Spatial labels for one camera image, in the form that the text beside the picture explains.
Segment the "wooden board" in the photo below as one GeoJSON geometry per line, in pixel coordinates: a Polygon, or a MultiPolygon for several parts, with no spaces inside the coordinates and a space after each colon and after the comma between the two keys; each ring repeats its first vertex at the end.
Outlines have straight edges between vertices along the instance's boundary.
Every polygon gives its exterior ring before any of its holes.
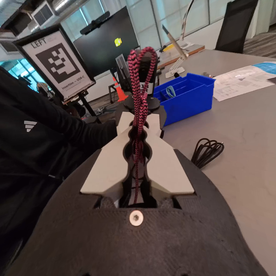
{"type": "Polygon", "coordinates": [[[164,32],[166,33],[166,35],[169,38],[170,42],[173,44],[173,46],[175,47],[177,52],[180,54],[180,56],[187,59],[188,58],[188,53],[185,53],[183,51],[183,49],[178,45],[178,43],[175,41],[175,39],[173,38],[171,33],[167,30],[167,28],[164,25],[162,25],[162,29],[164,30],[164,32]]]}

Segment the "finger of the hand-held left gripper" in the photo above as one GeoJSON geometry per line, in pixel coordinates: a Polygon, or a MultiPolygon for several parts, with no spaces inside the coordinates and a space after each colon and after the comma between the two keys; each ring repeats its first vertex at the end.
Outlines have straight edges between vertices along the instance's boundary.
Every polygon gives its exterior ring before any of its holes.
{"type": "Polygon", "coordinates": [[[147,116],[146,125],[143,126],[143,130],[147,134],[161,134],[160,128],[160,116],[159,114],[150,114],[147,116]]]}
{"type": "Polygon", "coordinates": [[[128,137],[129,132],[132,130],[132,123],[134,121],[134,114],[130,112],[122,112],[119,123],[116,127],[118,138],[124,136],[128,137]]]}

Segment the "black mesh office chair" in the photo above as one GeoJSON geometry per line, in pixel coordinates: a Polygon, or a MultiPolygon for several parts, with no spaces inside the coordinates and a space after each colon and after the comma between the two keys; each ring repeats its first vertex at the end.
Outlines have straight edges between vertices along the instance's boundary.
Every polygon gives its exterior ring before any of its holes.
{"type": "Polygon", "coordinates": [[[228,2],[215,50],[243,53],[247,32],[258,0],[228,2]]]}

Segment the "person's left forearm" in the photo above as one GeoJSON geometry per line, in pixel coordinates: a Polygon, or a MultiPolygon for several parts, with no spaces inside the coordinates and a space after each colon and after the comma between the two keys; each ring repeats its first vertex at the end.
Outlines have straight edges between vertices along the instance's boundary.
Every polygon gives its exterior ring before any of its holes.
{"type": "Polygon", "coordinates": [[[88,124],[67,115],[60,121],[60,128],[61,133],[73,146],[77,146],[89,155],[107,145],[118,135],[114,119],[102,124],[88,124]]]}

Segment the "framed marker sign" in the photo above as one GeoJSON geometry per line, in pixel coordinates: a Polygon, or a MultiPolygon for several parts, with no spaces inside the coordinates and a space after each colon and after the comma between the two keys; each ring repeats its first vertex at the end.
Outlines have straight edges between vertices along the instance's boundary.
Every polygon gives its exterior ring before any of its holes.
{"type": "Polygon", "coordinates": [[[13,44],[61,100],[73,98],[96,83],[60,23],[13,44]]]}

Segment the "large black monitor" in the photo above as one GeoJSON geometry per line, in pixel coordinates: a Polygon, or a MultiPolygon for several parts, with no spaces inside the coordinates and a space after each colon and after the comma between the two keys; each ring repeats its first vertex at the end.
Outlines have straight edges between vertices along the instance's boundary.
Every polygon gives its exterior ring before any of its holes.
{"type": "Polygon", "coordinates": [[[88,71],[95,77],[116,68],[116,58],[125,61],[140,47],[126,6],[73,42],[88,71]]]}

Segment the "black video bar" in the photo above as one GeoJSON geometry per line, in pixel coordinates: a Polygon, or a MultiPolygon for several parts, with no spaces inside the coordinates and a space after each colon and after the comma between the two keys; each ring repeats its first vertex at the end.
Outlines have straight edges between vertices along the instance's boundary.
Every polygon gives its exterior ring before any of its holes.
{"type": "Polygon", "coordinates": [[[95,30],[97,28],[100,28],[100,26],[103,23],[105,23],[109,19],[109,17],[110,17],[110,12],[109,11],[105,12],[103,15],[101,15],[97,19],[92,20],[91,23],[88,26],[86,26],[85,28],[83,28],[80,31],[80,34],[81,35],[87,35],[90,32],[92,32],[93,30],[95,30]]]}

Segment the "orange traffic cone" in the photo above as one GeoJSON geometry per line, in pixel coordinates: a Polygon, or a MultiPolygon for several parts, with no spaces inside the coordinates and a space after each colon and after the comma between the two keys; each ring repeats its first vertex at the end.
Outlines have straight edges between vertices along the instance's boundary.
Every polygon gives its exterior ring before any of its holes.
{"type": "Polygon", "coordinates": [[[114,87],[115,87],[115,90],[117,92],[117,95],[118,95],[118,102],[122,102],[124,101],[125,99],[127,99],[128,95],[126,95],[124,93],[124,91],[122,90],[122,88],[120,87],[119,83],[117,82],[116,78],[115,77],[112,77],[113,78],[113,81],[114,81],[114,87]]]}

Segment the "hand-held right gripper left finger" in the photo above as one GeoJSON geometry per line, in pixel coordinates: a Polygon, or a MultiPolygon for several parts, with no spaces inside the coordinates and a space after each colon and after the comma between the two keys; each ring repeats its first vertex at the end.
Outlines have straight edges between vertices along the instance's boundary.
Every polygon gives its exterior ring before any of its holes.
{"type": "Polygon", "coordinates": [[[101,149],[80,193],[109,197],[114,202],[123,196],[122,182],[128,174],[123,150],[130,141],[131,129],[129,126],[101,149]]]}

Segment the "white blue printed leaflet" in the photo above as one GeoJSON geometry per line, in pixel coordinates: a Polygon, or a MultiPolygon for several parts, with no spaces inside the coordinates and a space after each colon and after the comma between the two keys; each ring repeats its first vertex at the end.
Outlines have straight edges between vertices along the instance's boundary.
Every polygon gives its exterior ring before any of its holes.
{"type": "Polygon", "coordinates": [[[214,77],[213,97],[223,101],[274,85],[276,62],[262,62],[214,77]]]}

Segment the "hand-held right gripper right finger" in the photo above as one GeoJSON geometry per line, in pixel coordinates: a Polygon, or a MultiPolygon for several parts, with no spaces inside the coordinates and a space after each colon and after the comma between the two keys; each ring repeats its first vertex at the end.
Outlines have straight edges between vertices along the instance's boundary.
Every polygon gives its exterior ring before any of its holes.
{"type": "Polygon", "coordinates": [[[146,164],[146,176],[150,181],[150,193],[157,201],[177,195],[191,195],[191,185],[175,151],[163,139],[148,128],[143,128],[145,145],[150,148],[150,157],[146,164]]]}

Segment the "white tablet stand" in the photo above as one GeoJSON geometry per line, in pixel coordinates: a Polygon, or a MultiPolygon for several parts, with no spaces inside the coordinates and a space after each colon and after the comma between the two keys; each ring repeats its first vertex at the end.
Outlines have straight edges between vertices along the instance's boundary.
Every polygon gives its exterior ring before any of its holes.
{"type": "Polygon", "coordinates": [[[170,64],[172,64],[169,71],[165,74],[166,79],[173,77],[175,74],[179,75],[185,71],[182,66],[183,61],[185,61],[194,48],[194,43],[182,42],[178,44],[177,42],[169,44],[164,52],[168,53],[170,64]]]}

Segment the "blue plastic bin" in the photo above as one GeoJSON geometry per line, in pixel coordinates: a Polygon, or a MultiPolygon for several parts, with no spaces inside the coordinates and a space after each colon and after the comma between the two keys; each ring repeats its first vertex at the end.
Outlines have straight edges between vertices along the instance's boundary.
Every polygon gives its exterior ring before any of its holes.
{"type": "Polygon", "coordinates": [[[215,79],[187,73],[154,88],[167,114],[164,126],[181,121],[212,108],[215,79]]]}

